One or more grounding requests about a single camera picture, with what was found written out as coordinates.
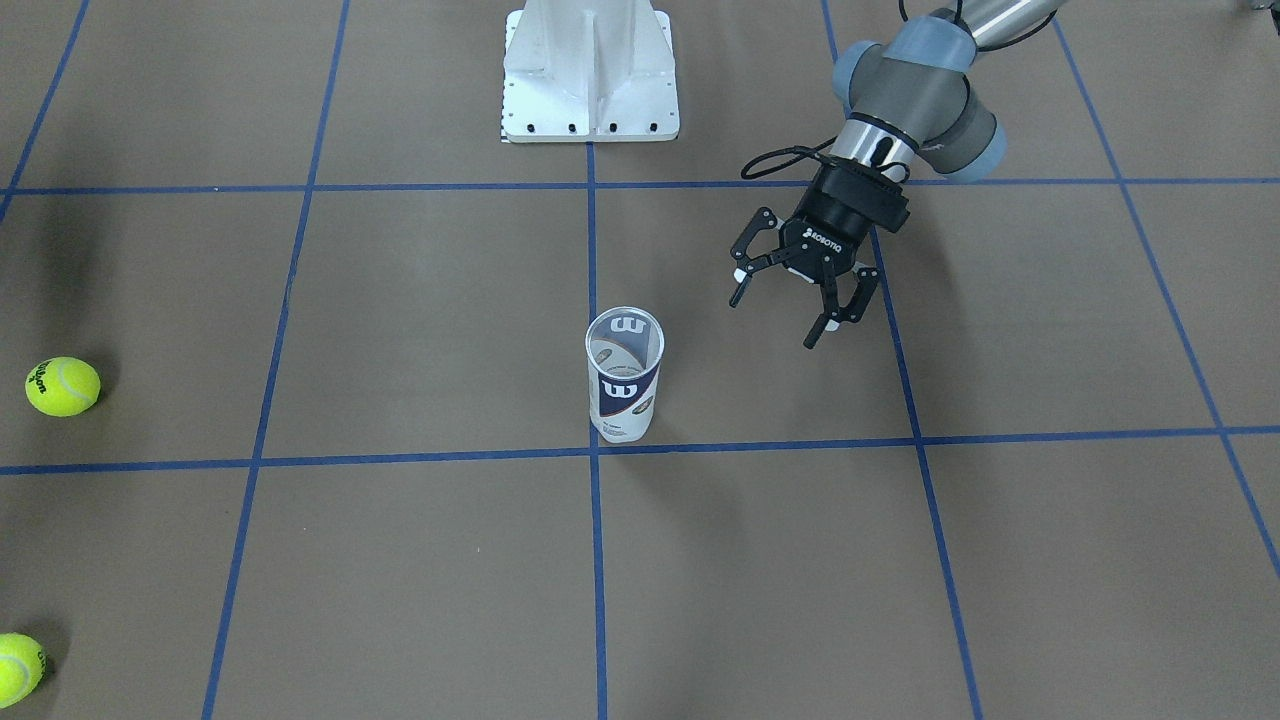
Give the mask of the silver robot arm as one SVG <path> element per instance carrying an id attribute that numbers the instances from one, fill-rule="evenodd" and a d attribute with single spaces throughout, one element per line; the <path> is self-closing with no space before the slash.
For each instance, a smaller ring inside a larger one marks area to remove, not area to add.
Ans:
<path id="1" fill-rule="evenodd" d="M 983 104 L 969 73 L 979 56 L 1041 32 L 1057 1 L 950 1 L 904 14 L 884 44 L 842 53 L 832 87 L 845 123 L 817 146 L 792 146 L 751 159 L 740 176 L 756 179 L 803 160 L 818 165 L 787 218 L 769 208 L 751 217 L 730 252 L 737 306 L 753 278 L 781 266 L 815 284 L 822 309 L 804 341 L 863 319 L 881 270 L 858 258 L 873 229 L 897 232 L 909 217 L 904 186 L 915 160 L 956 183 L 986 178 L 1004 160 L 1006 129 Z"/>

